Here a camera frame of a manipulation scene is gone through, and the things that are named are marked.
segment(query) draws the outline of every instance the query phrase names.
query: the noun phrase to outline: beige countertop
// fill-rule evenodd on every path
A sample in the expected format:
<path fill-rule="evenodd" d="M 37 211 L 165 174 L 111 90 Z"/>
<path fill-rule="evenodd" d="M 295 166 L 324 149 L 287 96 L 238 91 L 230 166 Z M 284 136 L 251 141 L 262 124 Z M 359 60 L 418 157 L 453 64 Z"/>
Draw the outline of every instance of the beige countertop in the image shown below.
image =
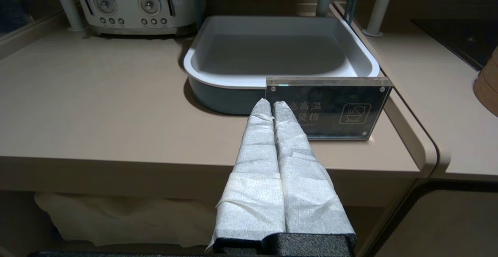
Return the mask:
<path fill-rule="evenodd" d="M 195 102 L 190 43 L 61 29 L 0 61 L 0 173 L 19 158 L 232 166 L 247 118 Z M 384 112 L 366 142 L 312 147 L 327 169 L 419 172 Z"/>
<path fill-rule="evenodd" d="M 369 16 L 358 10 L 357 32 Z M 478 72 L 409 16 L 387 14 L 381 31 L 382 37 L 360 37 L 438 147 L 432 177 L 496 180 L 498 117 L 473 93 Z"/>

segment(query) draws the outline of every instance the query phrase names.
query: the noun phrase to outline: white cloth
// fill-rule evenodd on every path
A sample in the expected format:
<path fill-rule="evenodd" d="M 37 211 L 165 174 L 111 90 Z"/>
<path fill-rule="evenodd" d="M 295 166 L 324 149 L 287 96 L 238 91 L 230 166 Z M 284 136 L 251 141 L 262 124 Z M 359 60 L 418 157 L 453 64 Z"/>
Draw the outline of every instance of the white cloth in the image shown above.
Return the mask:
<path fill-rule="evenodd" d="M 285 232 L 273 120 L 268 101 L 258 101 L 247 120 L 237 161 L 217 205 L 215 230 L 207 250 L 217 238 L 258 241 Z"/>
<path fill-rule="evenodd" d="M 215 201 L 36 193 L 66 241 L 96 246 L 123 243 L 206 245 L 216 221 Z"/>
<path fill-rule="evenodd" d="M 284 101 L 274 104 L 275 136 L 288 233 L 351 234 L 327 170 Z"/>

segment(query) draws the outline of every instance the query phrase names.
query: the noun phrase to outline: white bag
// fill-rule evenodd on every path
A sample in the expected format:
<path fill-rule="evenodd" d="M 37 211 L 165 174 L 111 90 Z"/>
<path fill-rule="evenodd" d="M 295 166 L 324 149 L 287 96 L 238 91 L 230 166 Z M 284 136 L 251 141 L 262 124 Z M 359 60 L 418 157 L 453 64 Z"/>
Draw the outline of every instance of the white bag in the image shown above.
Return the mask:
<path fill-rule="evenodd" d="M 207 245 L 216 222 L 216 201 L 36 193 L 65 240 L 96 246 L 118 243 Z"/>

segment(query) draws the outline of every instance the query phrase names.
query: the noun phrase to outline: white toaster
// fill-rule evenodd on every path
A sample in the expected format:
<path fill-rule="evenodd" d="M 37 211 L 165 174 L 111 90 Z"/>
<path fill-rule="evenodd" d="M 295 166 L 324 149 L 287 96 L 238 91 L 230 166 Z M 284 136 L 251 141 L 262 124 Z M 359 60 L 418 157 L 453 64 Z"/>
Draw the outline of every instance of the white toaster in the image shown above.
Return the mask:
<path fill-rule="evenodd" d="M 108 34 L 185 34 L 196 28 L 194 0 L 80 0 L 89 25 Z"/>

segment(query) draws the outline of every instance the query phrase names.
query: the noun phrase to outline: white tissue wrap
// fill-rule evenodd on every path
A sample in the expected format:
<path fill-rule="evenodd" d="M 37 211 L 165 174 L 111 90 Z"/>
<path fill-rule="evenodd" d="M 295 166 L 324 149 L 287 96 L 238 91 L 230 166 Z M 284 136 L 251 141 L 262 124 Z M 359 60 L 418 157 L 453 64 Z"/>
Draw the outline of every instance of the white tissue wrap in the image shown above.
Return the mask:
<path fill-rule="evenodd" d="M 284 101 L 274 104 L 274 117 L 287 232 L 354 234 L 327 170 Z"/>
<path fill-rule="evenodd" d="M 285 232 L 273 120 L 268 101 L 258 101 L 247 120 L 237 161 L 217 204 L 215 230 L 207 250 L 217 238 L 261 240 Z"/>

